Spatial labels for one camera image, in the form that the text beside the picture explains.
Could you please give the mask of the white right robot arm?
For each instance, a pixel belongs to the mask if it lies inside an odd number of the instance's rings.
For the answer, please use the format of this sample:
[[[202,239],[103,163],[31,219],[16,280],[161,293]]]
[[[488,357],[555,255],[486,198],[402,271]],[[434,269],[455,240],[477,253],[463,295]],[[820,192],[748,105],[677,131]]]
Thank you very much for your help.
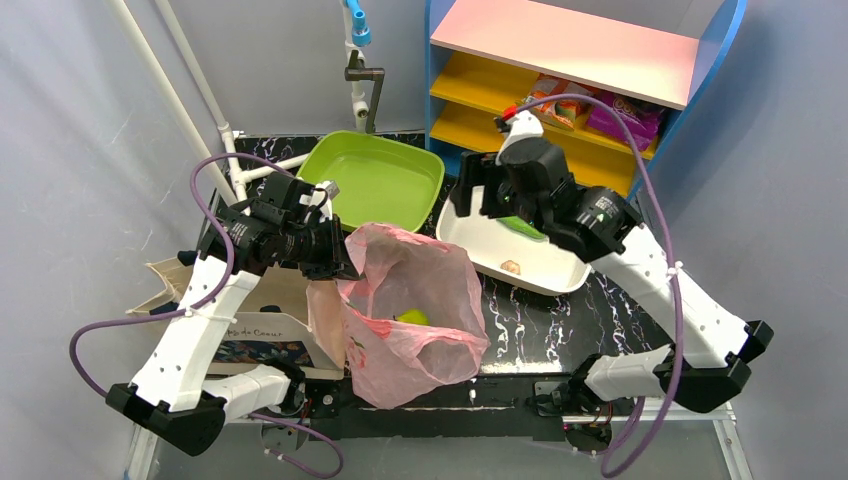
[[[663,397],[708,413],[741,392],[751,362],[773,339],[766,322],[730,313],[671,265],[668,250],[621,195],[577,184],[564,150],[544,138],[498,153],[463,154],[450,199],[460,217],[526,221],[612,280],[669,335],[668,344],[652,351],[589,356],[550,394],[565,412]]]

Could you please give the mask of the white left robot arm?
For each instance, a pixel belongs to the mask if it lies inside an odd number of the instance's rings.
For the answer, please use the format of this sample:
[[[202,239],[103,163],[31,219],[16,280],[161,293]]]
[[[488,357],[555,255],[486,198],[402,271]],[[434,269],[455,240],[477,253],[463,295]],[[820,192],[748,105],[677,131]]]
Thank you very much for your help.
[[[223,380],[206,375],[239,307],[272,267],[308,280],[352,280],[333,181],[317,185],[273,173],[257,197],[214,214],[192,276],[153,353],[132,380],[113,385],[114,410],[190,456],[205,452],[230,421],[279,406],[299,413],[305,374],[289,360],[268,360]]]

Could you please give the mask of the pink plastic grocery bag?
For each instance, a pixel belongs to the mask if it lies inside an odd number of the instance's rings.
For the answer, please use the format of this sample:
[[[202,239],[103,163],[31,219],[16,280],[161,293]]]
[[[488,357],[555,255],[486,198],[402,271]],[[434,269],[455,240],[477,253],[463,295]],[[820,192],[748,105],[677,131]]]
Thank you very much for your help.
[[[345,245],[359,276],[311,282],[308,325],[356,396],[392,409],[479,373],[490,341],[465,249],[378,223]]]

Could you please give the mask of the yellow-green pear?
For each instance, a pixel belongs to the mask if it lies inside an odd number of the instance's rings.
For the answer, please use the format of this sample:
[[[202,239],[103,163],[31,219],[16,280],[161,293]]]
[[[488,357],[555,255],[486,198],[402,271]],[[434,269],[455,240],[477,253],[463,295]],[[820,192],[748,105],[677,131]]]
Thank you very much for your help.
[[[429,326],[428,316],[419,309],[410,309],[400,315],[394,316],[394,320],[404,324]]]

